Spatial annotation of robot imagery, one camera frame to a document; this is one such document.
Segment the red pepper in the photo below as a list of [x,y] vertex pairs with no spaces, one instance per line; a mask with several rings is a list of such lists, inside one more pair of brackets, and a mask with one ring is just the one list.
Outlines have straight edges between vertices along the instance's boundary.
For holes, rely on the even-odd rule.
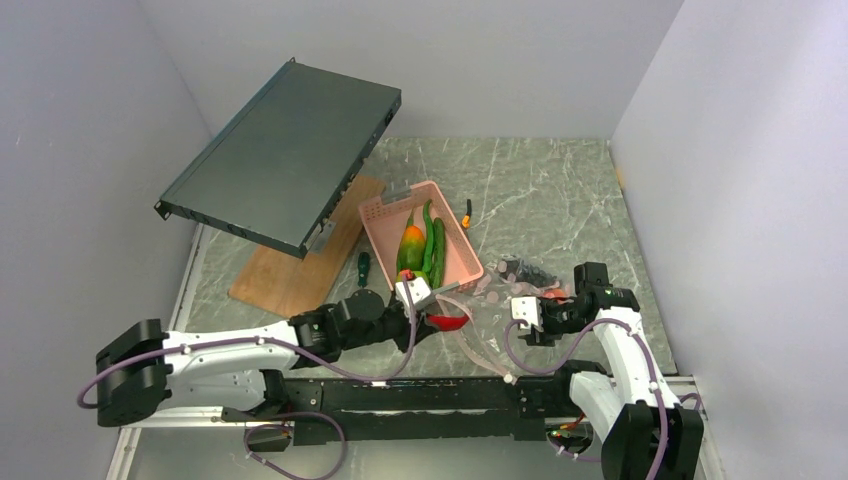
[[448,317],[445,315],[427,315],[427,321],[438,328],[440,332],[452,332],[459,330],[468,323],[468,315],[461,317]]

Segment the black object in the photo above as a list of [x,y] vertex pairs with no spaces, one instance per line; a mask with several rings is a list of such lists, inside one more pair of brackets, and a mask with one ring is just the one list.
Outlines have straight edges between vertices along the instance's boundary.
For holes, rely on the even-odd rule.
[[[322,305],[310,312],[289,319],[295,327],[298,344],[327,362],[335,362],[343,350],[394,340],[398,349],[409,347],[409,319],[403,303],[392,296],[383,308],[383,299],[371,290],[360,289],[336,305]],[[418,344],[438,330],[418,322],[415,343]],[[317,364],[300,357],[292,367],[314,367]]]
[[359,286],[365,288],[368,286],[368,270],[371,269],[371,255],[368,252],[360,253],[356,266],[359,270]]
[[291,436],[277,428],[259,429],[247,439],[251,452],[285,452],[291,445]]
[[[167,334],[159,319],[143,320],[98,352],[97,373],[143,353],[160,350]],[[162,357],[117,370],[97,384],[97,424],[118,427],[143,420],[171,396],[166,376],[172,368]]]
[[644,403],[625,404],[604,441],[601,467],[606,480],[636,480],[647,476],[659,439],[659,416],[668,415],[668,446],[657,472],[659,480],[695,477],[704,422],[680,405],[660,412]]
[[292,59],[177,177],[156,211],[303,258],[400,105],[397,88]]
[[[530,380],[540,388],[559,381],[554,377],[521,380]],[[327,414],[342,426],[348,440],[512,436],[518,441],[539,441],[545,439],[546,417],[577,416],[580,412],[569,402],[550,404],[547,412],[522,415],[522,408],[526,408],[526,402],[521,400],[523,387],[505,384],[497,377],[399,378],[387,381],[385,387],[326,378],[294,378],[285,383],[290,407],[282,410]],[[384,413],[398,410],[403,413]],[[433,410],[454,412],[425,413]],[[272,419],[273,416],[247,415],[230,408],[221,414],[221,420],[226,422]],[[321,422],[298,421],[294,428],[295,445],[338,441],[335,430]]]
[[239,412],[241,421],[251,418],[273,418],[275,415],[284,413],[286,406],[290,403],[286,386],[283,382],[283,372],[279,370],[260,370],[262,379],[265,381],[265,400],[247,412]]
[[583,330],[601,309],[640,310],[633,291],[610,283],[607,266],[603,263],[586,262],[574,267],[574,285],[577,296],[570,302],[539,298],[542,330],[531,327],[530,333],[521,337],[528,345],[553,346],[563,334]]
[[604,367],[587,360],[568,360],[553,376],[522,376],[515,383],[519,415],[523,418],[566,417],[580,412],[569,396],[571,377],[579,372],[606,375]]
[[515,255],[502,256],[498,261],[497,270],[498,275],[504,280],[507,280],[510,275],[515,275],[516,282],[529,283],[536,288],[550,287],[557,281],[556,275],[551,275]]
[[595,429],[592,428],[592,424],[581,423],[573,430],[561,432],[561,436],[551,436],[550,440],[567,452],[581,454],[592,446],[594,437]]

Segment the marble floor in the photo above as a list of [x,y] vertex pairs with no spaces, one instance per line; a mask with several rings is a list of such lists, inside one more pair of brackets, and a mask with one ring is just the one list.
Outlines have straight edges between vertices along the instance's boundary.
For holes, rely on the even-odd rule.
[[[632,289],[642,307],[645,334],[664,374],[675,374],[656,300],[615,170],[603,140],[548,138],[387,138],[375,147],[361,171],[384,180],[387,189],[433,180],[461,218],[465,199],[474,204],[469,239],[485,267],[492,269],[504,254],[521,256],[570,282],[575,265],[604,262],[616,286]],[[227,290],[247,262],[255,245],[228,233],[214,231],[200,266],[200,280],[191,305],[187,331],[210,332],[274,323],[280,317],[227,296]],[[356,257],[373,255],[363,232],[328,302],[354,292]],[[376,266],[369,288],[388,299],[388,286]],[[498,293],[494,303],[487,300]],[[493,280],[476,295],[456,294],[474,311],[477,331],[504,365],[519,373],[503,351],[502,336],[510,320],[509,289]],[[472,335],[466,337],[483,353]],[[511,342],[520,357],[533,366],[552,364],[568,348],[565,336],[554,348],[527,347]],[[385,373],[400,361],[393,342],[344,352],[338,365],[363,374]],[[600,343],[587,336],[575,358],[608,365]],[[455,339],[434,335],[422,341],[404,376],[467,376],[490,373],[472,363]],[[292,377],[334,376],[323,368],[292,371]]]

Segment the wooden board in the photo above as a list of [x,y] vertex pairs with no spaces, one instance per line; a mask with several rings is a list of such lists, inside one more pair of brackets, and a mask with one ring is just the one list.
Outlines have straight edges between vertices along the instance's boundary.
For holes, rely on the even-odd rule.
[[230,287],[230,297],[284,317],[320,306],[362,232],[357,207],[385,188],[381,180],[357,175],[330,215],[336,228],[320,254],[307,253],[301,260],[259,246]]

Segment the pink plastic basket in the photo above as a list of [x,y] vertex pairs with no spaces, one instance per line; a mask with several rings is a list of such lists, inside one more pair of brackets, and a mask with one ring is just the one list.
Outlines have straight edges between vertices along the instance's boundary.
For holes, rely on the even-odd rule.
[[449,286],[457,282],[460,291],[474,287],[483,276],[483,266],[438,185],[427,181],[412,185],[408,190],[389,192],[359,204],[359,216],[389,288],[394,288],[394,280],[397,278],[397,250],[409,211],[413,207],[416,209],[415,226],[426,232],[421,207],[427,200],[433,201],[430,205],[433,220],[441,218],[445,222],[445,278],[442,285]]

